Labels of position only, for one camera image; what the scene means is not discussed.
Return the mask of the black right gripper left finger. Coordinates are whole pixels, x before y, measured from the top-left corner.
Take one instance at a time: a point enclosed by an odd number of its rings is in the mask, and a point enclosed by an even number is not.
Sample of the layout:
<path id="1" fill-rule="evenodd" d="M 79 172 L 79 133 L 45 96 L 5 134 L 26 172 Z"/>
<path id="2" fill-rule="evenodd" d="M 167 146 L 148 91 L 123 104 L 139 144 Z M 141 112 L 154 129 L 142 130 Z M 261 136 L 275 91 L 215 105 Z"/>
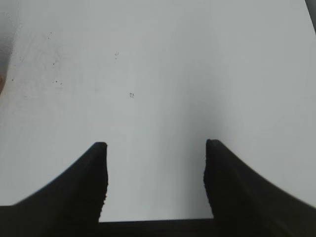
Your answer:
<path id="1" fill-rule="evenodd" d="M 53 181 L 0 208 L 2 237 L 98 237 L 108 187 L 107 144 L 94 143 Z"/>

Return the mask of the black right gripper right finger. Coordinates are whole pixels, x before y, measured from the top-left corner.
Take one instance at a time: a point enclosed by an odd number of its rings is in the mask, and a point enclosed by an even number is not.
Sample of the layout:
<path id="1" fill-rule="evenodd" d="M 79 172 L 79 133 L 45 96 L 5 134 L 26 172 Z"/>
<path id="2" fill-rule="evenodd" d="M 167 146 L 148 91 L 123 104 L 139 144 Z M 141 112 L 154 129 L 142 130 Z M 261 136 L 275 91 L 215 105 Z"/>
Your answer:
<path id="1" fill-rule="evenodd" d="M 314 237 L 316 209 L 208 139 L 203 182 L 221 237 Z"/>

